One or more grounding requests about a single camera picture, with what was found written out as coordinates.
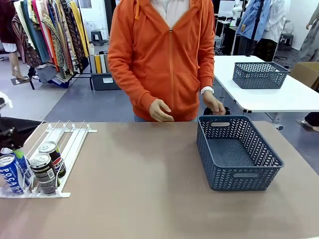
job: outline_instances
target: barcode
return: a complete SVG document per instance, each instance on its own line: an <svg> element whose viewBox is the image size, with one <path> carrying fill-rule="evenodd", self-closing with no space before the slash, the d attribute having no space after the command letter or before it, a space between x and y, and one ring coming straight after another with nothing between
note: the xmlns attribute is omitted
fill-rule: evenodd
<svg viewBox="0 0 319 239"><path fill-rule="evenodd" d="M50 170L48 171L48 175L49 175L49 178L54 178L54 173L53 173L53 170L52 168L50 168Z"/></svg>

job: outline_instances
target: hoodie drawstring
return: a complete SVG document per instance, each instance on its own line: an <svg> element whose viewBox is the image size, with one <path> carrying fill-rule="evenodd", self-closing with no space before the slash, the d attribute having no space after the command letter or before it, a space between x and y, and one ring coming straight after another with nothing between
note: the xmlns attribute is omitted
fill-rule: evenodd
<svg viewBox="0 0 319 239"><path fill-rule="evenodd" d="M140 0L137 0L137 4L136 4L136 10L135 10L135 19L139 20L140 19Z"/></svg>
<svg viewBox="0 0 319 239"><path fill-rule="evenodd" d="M198 33L198 44L197 44L197 55L198 55L198 50L199 50L199 43L200 43L200 32L201 32L201 19L203 17L203 7L204 7L204 2L201 4L201 10L200 10L200 21L199 21L199 33Z"/></svg>

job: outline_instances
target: mannequin hand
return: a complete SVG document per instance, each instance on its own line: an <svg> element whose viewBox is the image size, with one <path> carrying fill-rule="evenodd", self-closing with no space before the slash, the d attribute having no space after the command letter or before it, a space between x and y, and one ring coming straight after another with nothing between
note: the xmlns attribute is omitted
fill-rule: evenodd
<svg viewBox="0 0 319 239"><path fill-rule="evenodd" d="M240 30L241 30L241 32L244 32L245 27L246 27L246 25L245 25L245 24L242 24L242 25L241 25L241 29L240 29Z"/></svg>
<svg viewBox="0 0 319 239"><path fill-rule="evenodd" d="M174 122L174 118L165 114L162 109L166 112L171 112L170 108L164 103L164 101L156 99L151 103L149 113L151 117L158 122Z"/></svg>
<svg viewBox="0 0 319 239"><path fill-rule="evenodd" d="M213 111L214 115L223 116L226 114L223 104L213 96L211 91L204 92L203 101L204 104Z"/></svg>

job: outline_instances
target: orange hoodie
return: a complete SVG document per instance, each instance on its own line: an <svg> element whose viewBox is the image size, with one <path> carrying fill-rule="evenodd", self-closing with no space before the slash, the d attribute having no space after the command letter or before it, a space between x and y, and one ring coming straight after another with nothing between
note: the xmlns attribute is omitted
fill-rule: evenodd
<svg viewBox="0 0 319 239"><path fill-rule="evenodd" d="M175 121L196 118L198 92L213 82L213 29L211 0L190 0L172 29L150 0L121 0L112 19L109 67L138 117L155 121L149 107L158 98Z"/></svg>

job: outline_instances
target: white rack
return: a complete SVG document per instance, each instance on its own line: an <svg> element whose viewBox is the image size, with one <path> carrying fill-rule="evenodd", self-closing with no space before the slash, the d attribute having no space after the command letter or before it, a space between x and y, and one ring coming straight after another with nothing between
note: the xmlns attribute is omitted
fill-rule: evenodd
<svg viewBox="0 0 319 239"><path fill-rule="evenodd" d="M43 122L35 129L35 131L30 135L30 137L25 141L27 143L31 137L33 137L34 133L39 129L39 127L43 124ZM8 184L6 183L3 187L0 187L0 198L67 198L70 197L71 193L62 192L64 185L71 173L72 167L75 163L75 160L80 152L80 149L83 145L83 142L85 140L86 135L89 132L97 132L97 130L91 129L90 124L83 121L81 126L77 128L74 123L68 121L67 123L63 123L59 121L56 123L54 127L52 127L52 124L48 124L46 130L43 132L43 134L40 136L40 138L37 140L37 142L33 145L31 150L25 155L25 157L28 157L28 155L31 153L31 151L36 147L35 151L33 152L32 157L34 157L36 154L39 153L38 147L47 142L47 141L53 141L56 142L59 149L61 149L65 144L65 147L63 148L61 152L62 160L65 163L66 167L66 174L60 178L60 186L56 188L55 194L53 195L46 195L41 193L40 189L38 188L39 184L34 185L34 175L31 176L29 179L30 185L24 185L24 193L21 195L14 194ZM60 139L63 137L64 134L65 139L59 144Z"/></svg>

